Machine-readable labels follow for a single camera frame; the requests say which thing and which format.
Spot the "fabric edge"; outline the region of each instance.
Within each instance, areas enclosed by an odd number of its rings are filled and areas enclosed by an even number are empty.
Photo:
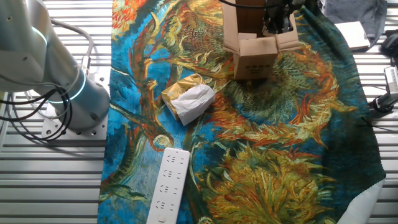
[[[371,216],[385,179],[356,196],[348,205],[337,224],[365,224]]]

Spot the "white paper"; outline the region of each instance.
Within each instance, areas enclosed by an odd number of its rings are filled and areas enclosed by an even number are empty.
[[[370,46],[370,42],[366,37],[366,33],[361,22],[344,22],[335,25],[337,29],[340,30],[341,34],[343,34],[343,37],[346,39],[348,47],[351,50]]]
[[[215,92],[204,84],[195,85],[171,101],[178,117],[185,126],[199,117],[215,100]]]
[[[347,210],[337,224],[366,224],[377,202],[384,180],[356,196],[348,205]]]

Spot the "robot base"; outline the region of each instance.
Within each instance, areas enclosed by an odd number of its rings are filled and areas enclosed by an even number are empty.
[[[54,107],[51,104],[48,104],[46,110],[47,116],[56,116]],[[56,132],[59,126],[61,125],[61,121],[59,119],[44,119],[42,136],[43,138],[51,135]],[[67,130],[66,134],[59,137],[59,140],[106,140],[106,130],[108,128],[108,115],[100,122],[97,126],[94,126],[90,129],[85,130],[77,130],[72,131],[70,129]]]

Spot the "gray cloth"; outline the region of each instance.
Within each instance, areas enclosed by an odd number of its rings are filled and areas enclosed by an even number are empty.
[[[372,47],[384,31],[385,0],[326,0],[324,15],[333,23],[360,21]]]

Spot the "cardboard box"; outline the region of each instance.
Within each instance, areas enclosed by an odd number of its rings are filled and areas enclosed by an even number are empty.
[[[264,0],[228,0],[231,3],[262,6]],[[264,37],[263,9],[236,8],[223,4],[224,50],[234,54],[234,79],[267,78],[279,52],[297,50],[299,37],[294,15],[290,22],[294,30]]]

